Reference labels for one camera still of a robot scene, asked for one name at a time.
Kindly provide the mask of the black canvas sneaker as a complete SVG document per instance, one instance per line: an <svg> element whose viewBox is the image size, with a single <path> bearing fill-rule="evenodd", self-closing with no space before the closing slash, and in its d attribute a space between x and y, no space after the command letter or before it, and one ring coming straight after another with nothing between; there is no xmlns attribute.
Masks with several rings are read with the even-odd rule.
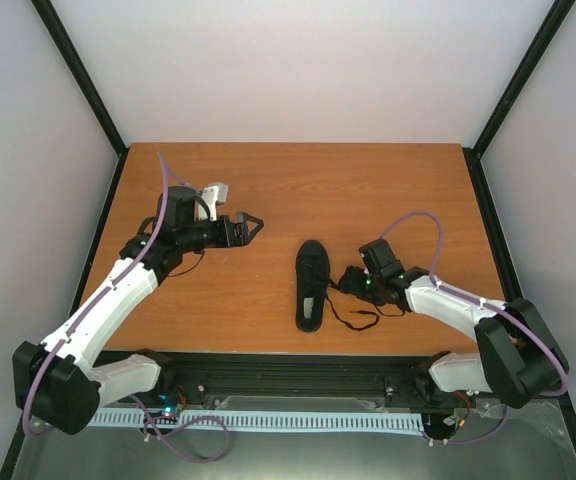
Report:
<svg viewBox="0 0 576 480"><path fill-rule="evenodd" d="M323 322L323 308L330 277L327 251L317 240L306 240L296 256L297 328L306 333L317 331Z"/></svg>

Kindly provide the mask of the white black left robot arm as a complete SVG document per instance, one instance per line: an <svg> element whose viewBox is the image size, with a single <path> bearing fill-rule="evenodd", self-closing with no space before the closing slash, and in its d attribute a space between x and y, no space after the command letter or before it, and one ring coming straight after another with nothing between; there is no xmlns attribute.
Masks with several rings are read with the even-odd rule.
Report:
<svg viewBox="0 0 576 480"><path fill-rule="evenodd" d="M37 419L63 433L79 433L96 412L130 395L144 393L154 402L169 400L176 378L164 360L143 351L99 366L108 340L189 253L249 245L263 229L262 219L246 212L220 215L227 185L201 191L168 187L157 214L142 221L120 250L119 258L94 293L40 343L23 342L12 357L15 401L29 436Z"/></svg>

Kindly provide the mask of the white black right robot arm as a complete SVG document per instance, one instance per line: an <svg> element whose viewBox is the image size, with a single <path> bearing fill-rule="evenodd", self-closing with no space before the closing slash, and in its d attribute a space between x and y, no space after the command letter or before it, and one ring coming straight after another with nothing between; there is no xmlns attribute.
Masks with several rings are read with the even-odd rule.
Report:
<svg viewBox="0 0 576 480"><path fill-rule="evenodd" d="M417 376L426 399L439 393L489 393L520 409L538 396L560 395L567 360L534 304L524 298L490 300L446 284L420 267L405 268L384 239L359 250L363 266L349 266L340 292L376 307L431 317L477 345L470 354L439 353Z"/></svg>

